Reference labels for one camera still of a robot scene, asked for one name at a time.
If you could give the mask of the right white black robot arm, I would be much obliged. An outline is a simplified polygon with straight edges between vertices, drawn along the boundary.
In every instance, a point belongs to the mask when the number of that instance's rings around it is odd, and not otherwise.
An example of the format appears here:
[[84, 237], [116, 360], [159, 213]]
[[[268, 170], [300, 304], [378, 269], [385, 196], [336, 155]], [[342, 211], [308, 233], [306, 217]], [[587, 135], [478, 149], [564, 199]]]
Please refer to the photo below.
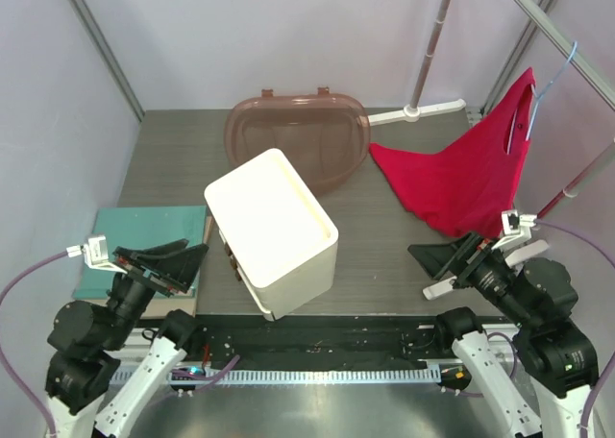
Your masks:
[[448, 244], [411, 245], [409, 253], [433, 280], [452, 274], [452, 289], [472, 288], [516, 328], [512, 350], [529, 375], [539, 404], [532, 411], [497, 364], [477, 315], [467, 306], [437, 315], [433, 342], [469, 371], [508, 437], [592, 437], [598, 357], [573, 323], [578, 302], [567, 269], [536, 255], [516, 270], [512, 239], [476, 233]]

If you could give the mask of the light blue wire hanger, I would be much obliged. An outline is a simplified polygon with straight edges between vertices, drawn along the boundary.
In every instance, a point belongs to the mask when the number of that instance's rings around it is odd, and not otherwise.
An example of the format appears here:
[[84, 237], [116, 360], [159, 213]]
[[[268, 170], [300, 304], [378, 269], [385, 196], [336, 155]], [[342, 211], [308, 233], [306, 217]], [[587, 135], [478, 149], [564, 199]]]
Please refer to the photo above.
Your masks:
[[527, 130], [526, 130], [526, 135], [525, 135], [525, 141], [529, 141], [530, 136], [531, 136], [531, 132], [532, 132], [532, 128], [534, 126], [536, 113], [538, 112], [538, 109], [540, 107], [541, 102], [544, 99], [544, 96], [548, 93], [550, 88], [555, 84], [555, 82], [558, 80], [558, 78], [561, 76], [561, 74], [565, 71], [567, 66], [572, 62], [572, 59], [573, 59], [573, 57], [575, 56], [575, 54], [577, 52], [577, 49], [578, 49], [578, 43], [576, 41], [574, 41], [573, 45], [572, 45], [572, 49], [570, 51], [570, 54], [568, 55], [567, 60], [563, 63], [563, 65], [557, 71], [557, 73], [553, 76], [553, 78], [539, 92], [537, 92], [536, 88], [535, 88], [535, 79], [534, 79], [534, 76], [533, 76], [532, 68], [530, 67], [522, 75], [523, 78], [525, 78], [526, 76], [529, 77], [529, 80], [527, 81], [527, 83], [525, 85], [522, 85], [522, 88], [526, 88], [526, 87], [529, 88], [529, 92], [530, 92], [529, 105], [531, 107], [531, 111], [528, 111], [527, 113], [525, 113], [524, 111], [521, 111], [521, 106], [522, 106], [522, 104], [524, 102], [523, 96], [525, 94], [525, 92], [522, 91], [521, 92], [522, 98], [521, 98], [521, 100], [519, 102], [519, 105], [517, 106], [517, 108], [513, 112], [512, 119], [511, 119], [511, 124], [510, 124], [510, 130], [509, 130], [509, 133], [508, 133], [508, 136], [507, 136], [505, 152], [508, 155], [512, 151], [513, 140], [515, 139], [515, 135], [518, 133], [517, 132], [517, 128], [519, 126], [518, 115], [521, 115], [521, 117], [524, 117], [526, 114], [529, 115], [529, 123], [527, 124]]

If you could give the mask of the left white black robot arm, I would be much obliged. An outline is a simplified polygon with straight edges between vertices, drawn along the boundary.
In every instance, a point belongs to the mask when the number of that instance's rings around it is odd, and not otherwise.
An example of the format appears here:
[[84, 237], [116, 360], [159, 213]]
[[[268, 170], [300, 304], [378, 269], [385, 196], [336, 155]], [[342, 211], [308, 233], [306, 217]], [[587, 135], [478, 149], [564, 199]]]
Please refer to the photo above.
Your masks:
[[204, 327], [181, 309], [170, 311], [155, 331], [147, 354], [117, 395], [106, 401], [120, 367], [112, 353], [123, 349], [156, 294], [185, 292], [200, 272], [208, 245], [182, 238], [143, 250], [108, 250], [92, 235], [81, 254], [90, 269], [113, 274], [105, 304], [74, 300], [57, 313], [47, 338], [54, 348], [45, 392], [51, 437], [126, 437], [136, 419], [175, 366], [197, 358], [205, 347]]

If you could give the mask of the red t shirt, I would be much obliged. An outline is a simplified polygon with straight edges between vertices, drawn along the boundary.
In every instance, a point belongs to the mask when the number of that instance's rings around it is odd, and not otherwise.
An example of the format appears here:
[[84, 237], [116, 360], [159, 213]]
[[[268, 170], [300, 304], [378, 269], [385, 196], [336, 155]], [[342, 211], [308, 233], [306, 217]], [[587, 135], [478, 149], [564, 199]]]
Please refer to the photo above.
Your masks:
[[528, 68], [486, 117], [436, 154], [372, 143], [370, 155], [402, 206], [450, 237], [499, 236], [529, 151], [534, 86]]

